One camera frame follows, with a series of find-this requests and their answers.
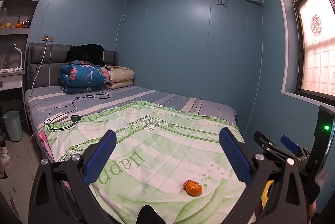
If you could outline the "white desk lamp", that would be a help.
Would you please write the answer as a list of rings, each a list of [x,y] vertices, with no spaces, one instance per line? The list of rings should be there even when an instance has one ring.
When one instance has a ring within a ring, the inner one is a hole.
[[[15,52],[15,57],[18,59],[18,66],[14,69],[15,71],[23,70],[23,52],[18,48],[17,44],[11,43],[9,45],[10,49]]]

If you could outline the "window with frame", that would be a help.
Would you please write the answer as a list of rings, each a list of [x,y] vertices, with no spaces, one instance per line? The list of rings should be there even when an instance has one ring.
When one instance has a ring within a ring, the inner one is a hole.
[[[280,0],[285,28],[281,91],[334,106],[334,0]]]

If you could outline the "yellow rimmed trash bin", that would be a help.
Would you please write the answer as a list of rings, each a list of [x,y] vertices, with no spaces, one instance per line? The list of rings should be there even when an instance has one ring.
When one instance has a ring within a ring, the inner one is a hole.
[[[273,183],[274,183],[274,180],[269,180],[266,183],[265,188],[263,189],[262,196],[261,196],[261,204],[262,204],[263,209],[265,208],[266,203],[269,199],[270,188],[273,185]]]

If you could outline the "wall power outlet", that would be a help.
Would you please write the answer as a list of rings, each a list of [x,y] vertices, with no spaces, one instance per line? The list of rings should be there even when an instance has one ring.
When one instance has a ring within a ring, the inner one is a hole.
[[[43,41],[50,41],[50,42],[53,42],[53,41],[54,41],[54,37],[53,37],[53,36],[50,36],[50,35],[43,35],[43,36],[42,36],[42,40],[43,40]]]

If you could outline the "green white quilt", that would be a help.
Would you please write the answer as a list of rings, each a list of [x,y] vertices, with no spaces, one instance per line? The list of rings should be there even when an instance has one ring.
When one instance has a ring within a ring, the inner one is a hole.
[[[107,130],[116,133],[116,147],[90,189],[120,223],[135,223],[145,205],[166,223],[220,223],[246,187],[220,146],[225,127],[242,140],[223,118],[134,101],[83,116],[76,125],[45,126],[44,133],[57,162],[82,154]],[[181,192],[186,180],[202,185],[202,194]]]

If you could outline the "grey small waste basket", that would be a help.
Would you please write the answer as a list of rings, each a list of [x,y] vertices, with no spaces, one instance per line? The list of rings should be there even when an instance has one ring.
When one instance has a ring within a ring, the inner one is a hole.
[[[5,123],[9,139],[13,142],[18,142],[23,137],[21,119],[19,116],[19,111],[7,111],[2,116]]]

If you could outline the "grey padded headboard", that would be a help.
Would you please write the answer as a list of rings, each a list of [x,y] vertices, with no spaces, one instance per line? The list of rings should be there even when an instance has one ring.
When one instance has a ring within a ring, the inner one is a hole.
[[[71,45],[30,42],[26,52],[27,89],[59,86],[59,70]]]

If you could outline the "blue floral folded blanket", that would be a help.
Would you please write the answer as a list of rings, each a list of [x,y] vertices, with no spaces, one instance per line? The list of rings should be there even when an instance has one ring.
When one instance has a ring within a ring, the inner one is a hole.
[[[109,81],[105,66],[71,63],[60,67],[59,82],[63,93],[75,94],[100,90]]]

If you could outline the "white shelf desk unit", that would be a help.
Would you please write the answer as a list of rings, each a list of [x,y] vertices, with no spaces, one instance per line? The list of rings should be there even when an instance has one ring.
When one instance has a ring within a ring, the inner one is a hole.
[[[21,100],[26,90],[26,52],[37,4],[35,0],[1,1],[1,101]],[[18,59],[11,43],[23,52],[23,70],[14,70]]]

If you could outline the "black clothing pile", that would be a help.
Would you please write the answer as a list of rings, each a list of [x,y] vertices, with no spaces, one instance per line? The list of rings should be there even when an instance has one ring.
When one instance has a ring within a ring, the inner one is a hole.
[[[93,65],[105,65],[103,52],[104,48],[98,44],[71,46],[67,52],[65,62],[85,61]]]

